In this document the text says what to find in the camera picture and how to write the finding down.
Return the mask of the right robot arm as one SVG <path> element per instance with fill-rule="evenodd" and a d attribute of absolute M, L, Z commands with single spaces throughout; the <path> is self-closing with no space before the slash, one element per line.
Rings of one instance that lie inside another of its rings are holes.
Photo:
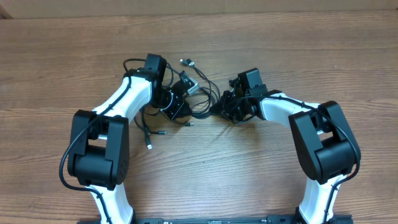
<path fill-rule="evenodd" d="M 292 215 L 268 215 L 266 223 L 352 223 L 336 215 L 340 185 L 359 171 L 360 149 L 339 104 L 306 103 L 279 90 L 268 90 L 253 68 L 230 80 L 210 112 L 234 124 L 258 117 L 289 128 L 299 164 L 307 176 L 305 192 Z"/>

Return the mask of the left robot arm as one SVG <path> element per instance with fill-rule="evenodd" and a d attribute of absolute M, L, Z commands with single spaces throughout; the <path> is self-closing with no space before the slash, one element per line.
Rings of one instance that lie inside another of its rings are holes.
<path fill-rule="evenodd" d="M 176 83 L 163 86 L 171 69 L 160 55 L 148 54 L 143 66 L 127 68 L 121 86 L 102 105 L 79 110 L 72 120 L 70 144 L 59 165 L 62 184 L 90 192 L 100 212 L 98 223 L 135 223 L 124 180 L 129 170 L 129 125 L 147 105 L 175 119 L 185 106 L 183 96 L 198 90 L 198 82 L 186 72 Z"/>

